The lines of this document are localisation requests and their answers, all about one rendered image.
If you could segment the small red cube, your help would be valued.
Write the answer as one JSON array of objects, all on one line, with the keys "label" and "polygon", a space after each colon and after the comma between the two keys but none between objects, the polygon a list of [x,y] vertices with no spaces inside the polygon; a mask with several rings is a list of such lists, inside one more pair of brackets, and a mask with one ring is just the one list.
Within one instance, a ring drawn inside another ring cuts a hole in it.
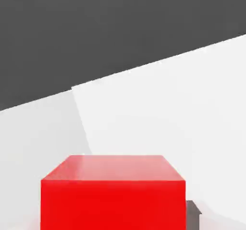
[{"label": "small red cube", "polygon": [[71,155],[41,180],[40,230],[186,230],[185,195],[161,155]]}]

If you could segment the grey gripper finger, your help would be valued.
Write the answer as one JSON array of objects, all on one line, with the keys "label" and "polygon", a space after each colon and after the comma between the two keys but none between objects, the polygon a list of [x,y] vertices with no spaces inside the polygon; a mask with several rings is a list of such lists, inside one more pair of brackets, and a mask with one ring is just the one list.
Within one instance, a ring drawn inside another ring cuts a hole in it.
[{"label": "grey gripper finger", "polygon": [[238,230],[238,221],[215,213],[204,201],[186,201],[186,230]]}]

